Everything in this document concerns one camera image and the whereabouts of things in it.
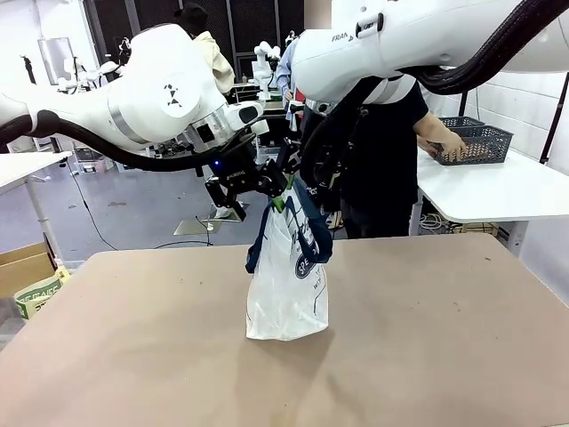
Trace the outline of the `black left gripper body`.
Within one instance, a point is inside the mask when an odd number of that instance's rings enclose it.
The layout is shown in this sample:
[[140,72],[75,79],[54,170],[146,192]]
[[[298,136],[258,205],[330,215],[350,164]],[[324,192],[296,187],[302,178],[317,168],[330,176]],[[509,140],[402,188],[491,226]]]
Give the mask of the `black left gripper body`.
[[260,174],[249,141],[209,149],[203,156],[212,171],[205,182],[210,196],[236,196],[250,191],[267,194],[267,180]]

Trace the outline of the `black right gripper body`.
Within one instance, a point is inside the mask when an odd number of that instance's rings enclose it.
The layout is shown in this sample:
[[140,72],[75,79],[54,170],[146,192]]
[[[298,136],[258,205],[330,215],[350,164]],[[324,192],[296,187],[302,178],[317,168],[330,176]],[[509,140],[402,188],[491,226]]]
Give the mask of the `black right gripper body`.
[[341,174],[344,171],[341,161],[316,187],[307,187],[312,202],[321,212],[339,212],[341,209]]

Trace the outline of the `person left hand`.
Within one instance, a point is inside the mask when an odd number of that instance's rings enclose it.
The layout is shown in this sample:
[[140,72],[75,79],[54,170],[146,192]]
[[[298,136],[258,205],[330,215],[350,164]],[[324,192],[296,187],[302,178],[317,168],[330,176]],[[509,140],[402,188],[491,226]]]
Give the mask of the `person left hand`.
[[448,157],[461,158],[467,151],[465,142],[457,133],[452,131],[438,135],[437,137],[428,137],[427,140],[431,143],[441,145],[443,152]]

